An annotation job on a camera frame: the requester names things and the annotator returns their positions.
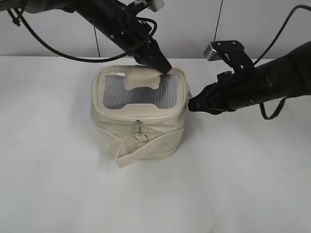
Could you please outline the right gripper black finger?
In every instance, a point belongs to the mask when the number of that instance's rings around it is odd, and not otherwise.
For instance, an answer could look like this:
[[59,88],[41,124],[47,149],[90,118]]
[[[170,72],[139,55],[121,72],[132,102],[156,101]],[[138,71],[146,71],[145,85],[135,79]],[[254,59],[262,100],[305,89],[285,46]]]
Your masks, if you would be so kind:
[[190,112],[205,112],[219,115],[224,112],[233,112],[219,94],[217,83],[207,85],[197,96],[189,99],[188,110]]

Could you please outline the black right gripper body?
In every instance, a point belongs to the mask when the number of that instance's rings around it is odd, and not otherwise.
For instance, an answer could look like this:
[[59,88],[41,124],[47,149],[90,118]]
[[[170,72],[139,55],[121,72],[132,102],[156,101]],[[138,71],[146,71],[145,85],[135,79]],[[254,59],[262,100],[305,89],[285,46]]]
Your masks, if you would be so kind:
[[244,77],[229,75],[218,81],[213,108],[232,112],[258,104],[265,114],[264,103],[280,99],[274,113],[279,114],[290,98],[311,93],[311,44],[307,42],[278,59],[254,68]]

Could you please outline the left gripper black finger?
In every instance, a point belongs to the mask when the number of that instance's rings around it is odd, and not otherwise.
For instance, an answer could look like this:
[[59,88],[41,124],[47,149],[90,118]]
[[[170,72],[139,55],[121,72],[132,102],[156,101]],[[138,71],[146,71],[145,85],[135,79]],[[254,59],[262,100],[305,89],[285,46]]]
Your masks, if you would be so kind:
[[161,52],[156,40],[149,40],[134,51],[132,55],[138,64],[155,69],[160,73],[168,73],[172,69],[170,62]]

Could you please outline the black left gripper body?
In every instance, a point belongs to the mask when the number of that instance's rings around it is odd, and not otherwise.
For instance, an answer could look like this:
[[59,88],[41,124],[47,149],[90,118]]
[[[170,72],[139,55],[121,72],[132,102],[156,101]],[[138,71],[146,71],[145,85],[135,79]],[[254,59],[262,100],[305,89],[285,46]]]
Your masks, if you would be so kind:
[[75,12],[109,38],[123,53],[115,58],[132,56],[153,35],[157,23],[148,18],[138,17],[147,9],[144,4],[126,5],[119,0],[76,0]]

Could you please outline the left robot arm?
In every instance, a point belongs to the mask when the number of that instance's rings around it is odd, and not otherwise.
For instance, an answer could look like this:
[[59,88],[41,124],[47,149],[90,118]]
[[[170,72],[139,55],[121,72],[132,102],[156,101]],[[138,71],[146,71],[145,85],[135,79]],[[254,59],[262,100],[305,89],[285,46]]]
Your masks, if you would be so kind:
[[[2,0],[0,2],[1,11],[7,11],[15,25],[23,24],[41,45],[58,56],[85,63],[106,63],[131,56],[138,64],[166,74],[172,66],[153,38],[157,23],[152,19],[137,16],[144,9],[148,8],[156,12],[163,7],[164,2],[161,0],[135,0],[128,5],[119,0]],[[122,49],[123,53],[111,58],[94,60],[73,57],[57,51],[35,33],[23,16],[24,13],[38,14],[51,10],[77,12]]]

